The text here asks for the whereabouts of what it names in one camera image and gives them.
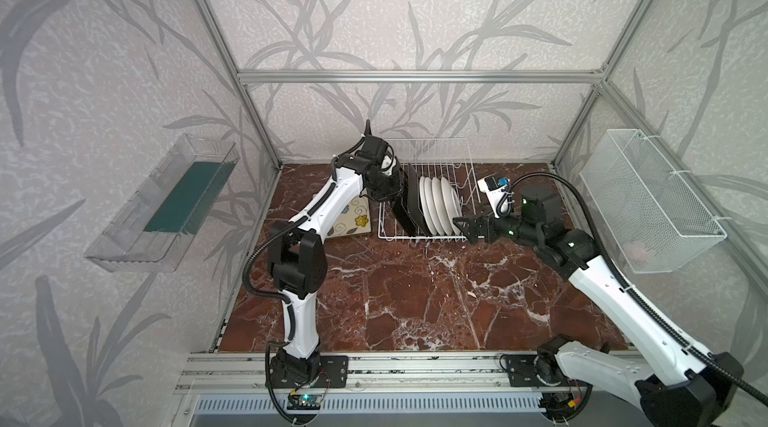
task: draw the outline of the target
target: red wire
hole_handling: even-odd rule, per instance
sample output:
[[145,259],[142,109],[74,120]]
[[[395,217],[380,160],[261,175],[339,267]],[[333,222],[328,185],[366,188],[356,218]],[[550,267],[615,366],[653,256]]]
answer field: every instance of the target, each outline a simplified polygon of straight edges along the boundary
[[574,403],[581,402],[581,389],[578,386],[578,381],[576,381],[576,389],[578,389],[578,399],[574,400]]

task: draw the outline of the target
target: floral placemat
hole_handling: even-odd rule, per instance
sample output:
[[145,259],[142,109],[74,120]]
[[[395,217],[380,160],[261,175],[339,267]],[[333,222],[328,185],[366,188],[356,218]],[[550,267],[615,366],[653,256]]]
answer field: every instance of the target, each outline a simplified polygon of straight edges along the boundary
[[358,196],[346,205],[339,218],[333,223],[333,228],[328,231],[326,239],[360,233],[371,233],[371,211],[368,198]]

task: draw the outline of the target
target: wall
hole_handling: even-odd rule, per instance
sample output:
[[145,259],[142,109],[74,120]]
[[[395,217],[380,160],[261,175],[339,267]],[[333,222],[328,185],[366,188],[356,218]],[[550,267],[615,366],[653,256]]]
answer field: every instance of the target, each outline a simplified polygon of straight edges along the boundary
[[[610,79],[763,254],[767,32],[768,0],[659,0]],[[623,127],[611,110],[598,103],[582,137],[590,124],[598,140],[605,128]],[[613,121],[602,122],[606,115]],[[562,172],[578,179],[590,153],[577,142]],[[629,277],[689,333],[729,350],[744,378],[768,392],[768,304],[722,244],[676,272]],[[717,423],[757,426],[765,417],[740,391]]]
[[[0,424],[157,425],[274,171],[190,0],[0,3]],[[241,159],[174,273],[83,258],[176,138]]]
[[[209,0],[240,69],[595,69],[636,0]],[[587,86],[252,85],[286,160],[327,160],[366,118],[466,137],[485,160],[554,152]]]

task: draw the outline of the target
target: clear plastic container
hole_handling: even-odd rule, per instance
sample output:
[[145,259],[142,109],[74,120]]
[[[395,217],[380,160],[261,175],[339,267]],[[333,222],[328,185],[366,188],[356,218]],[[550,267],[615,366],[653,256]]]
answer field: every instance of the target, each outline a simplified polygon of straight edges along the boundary
[[232,141],[182,134],[85,257],[110,272],[173,272],[239,160]]

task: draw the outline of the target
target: white plate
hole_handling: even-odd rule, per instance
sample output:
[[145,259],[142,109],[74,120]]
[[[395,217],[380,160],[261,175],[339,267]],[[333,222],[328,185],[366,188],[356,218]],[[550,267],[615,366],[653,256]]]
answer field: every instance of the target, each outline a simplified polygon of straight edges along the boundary
[[432,179],[432,197],[435,199],[435,207],[437,208],[437,217],[440,219],[440,225],[442,230],[445,231],[443,235],[451,235],[453,233],[451,220],[448,218],[446,202],[442,200],[442,182],[438,178]]
[[458,202],[458,195],[456,194],[456,190],[451,187],[451,183],[446,178],[440,179],[440,184],[442,187],[442,200],[446,203],[448,220],[451,222],[453,233],[456,235],[461,235],[462,231],[458,230],[458,227],[456,227],[456,225],[453,223],[454,217],[461,216],[460,212],[462,211],[462,206]]
[[446,231],[442,228],[437,215],[435,196],[432,191],[432,180],[431,178],[424,178],[424,197],[427,199],[427,211],[429,211],[429,215],[432,217],[432,223],[435,224],[435,235],[446,235]]
[[427,222],[427,228],[429,229],[428,233],[431,233],[432,235],[437,235],[437,229],[435,229],[435,222],[432,220],[432,216],[429,215],[429,207],[427,204],[426,193],[424,192],[424,181],[426,180],[428,179],[424,177],[418,178],[418,199],[422,202],[422,214],[424,214],[424,221]]

